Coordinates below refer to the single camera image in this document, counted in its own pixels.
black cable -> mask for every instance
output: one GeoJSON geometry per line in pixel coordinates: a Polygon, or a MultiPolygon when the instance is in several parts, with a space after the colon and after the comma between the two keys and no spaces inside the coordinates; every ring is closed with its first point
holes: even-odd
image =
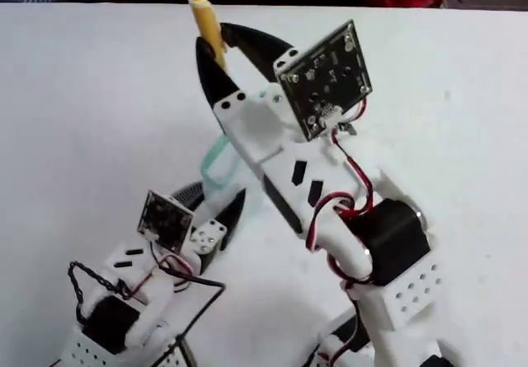
{"type": "Polygon", "coordinates": [[[202,317],[202,315],[209,309],[209,307],[216,301],[216,299],[222,295],[222,293],[225,291],[226,286],[225,283],[217,282],[215,280],[209,280],[200,278],[198,276],[188,275],[184,272],[173,270],[171,267],[165,267],[162,266],[159,263],[159,260],[155,257],[155,254],[153,252],[153,244],[150,243],[150,250],[153,253],[154,260],[156,261],[156,264],[158,265],[158,268],[162,270],[163,272],[167,273],[170,276],[174,276],[180,279],[187,280],[192,283],[197,283],[199,285],[209,286],[209,287],[217,287],[219,290],[214,293],[214,295],[210,298],[210,300],[198,311],[198,313],[191,319],[189,324],[187,324],[187,327],[178,334],[175,338],[174,343],[169,346],[169,348],[156,360],[150,367],[157,367],[159,366],[177,347],[179,347],[183,340],[185,340],[186,335],[189,333],[189,331],[194,327],[196,322],[202,317]]]}
{"type": "Polygon", "coordinates": [[[112,293],[119,294],[123,297],[125,297],[129,292],[130,289],[126,286],[125,282],[120,281],[118,282],[118,285],[114,285],[109,280],[103,278],[99,274],[97,274],[94,270],[88,268],[84,264],[80,263],[79,261],[71,261],[69,263],[68,268],[68,276],[69,279],[72,281],[73,290],[75,291],[75,296],[77,297],[77,306],[75,307],[75,315],[77,317],[77,321],[81,325],[85,325],[87,322],[87,319],[83,316],[82,312],[82,305],[84,303],[84,293],[81,290],[81,287],[79,286],[79,282],[77,281],[77,278],[75,277],[75,274],[73,273],[73,270],[75,268],[80,269],[84,273],[86,273],[88,276],[90,276],[92,279],[95,279],[97,283],[101,286],[103,286],[108,291],[111,291],[112,293]]]}

